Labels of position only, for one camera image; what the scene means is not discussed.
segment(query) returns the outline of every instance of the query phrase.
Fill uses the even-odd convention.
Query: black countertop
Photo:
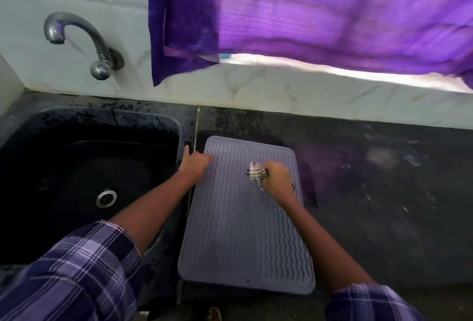
[[[201,107],[196,149],[212,135],[291,148],[305,207],[377,282],[473,279],[471,131]],[[252,294],[184,283],[182,298]]]

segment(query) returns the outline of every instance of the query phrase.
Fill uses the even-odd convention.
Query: faucet
[[[94,42],[98,61],[90,65],[92,77],[98,80],[105,80],[109,78],[114,71],[123,68],[124,60],[120,52],[110,48],[93,25],[74,13],[51,13],[44,21],[44,36],[52,44],[64,44],[66,41],[64,28],[67,25],[82,28],[92,38],[92,42]]]

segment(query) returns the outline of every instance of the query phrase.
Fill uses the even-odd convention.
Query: black sink
[[[179,145],[179,124],[166,116],[89,107],[33,115],[0,147],[0,264],[30,263],[74,229],[111,218],[174,173]]]

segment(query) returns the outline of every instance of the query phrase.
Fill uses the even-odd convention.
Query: person's left hand
[[[194,151],[189,155],[189,146],[186,145],[179,172],[188,174],[192,177],[193,183],[196,184],[204,176],[211,160],[211,154],[201,154],[198,151]]]

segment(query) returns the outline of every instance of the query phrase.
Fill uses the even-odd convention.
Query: hand
[[[289,170],[278,161],[267,161],[263,166],[269,173],[269,177],[263,179],[263,189],[282,207],[293,201],[294,191]]]
[[[192,182],[197,184],[204,176],[211,160],[211,154],[201,154],[198,151],[189,155],[189,146],[186,145],[178,173],[191,176]]]

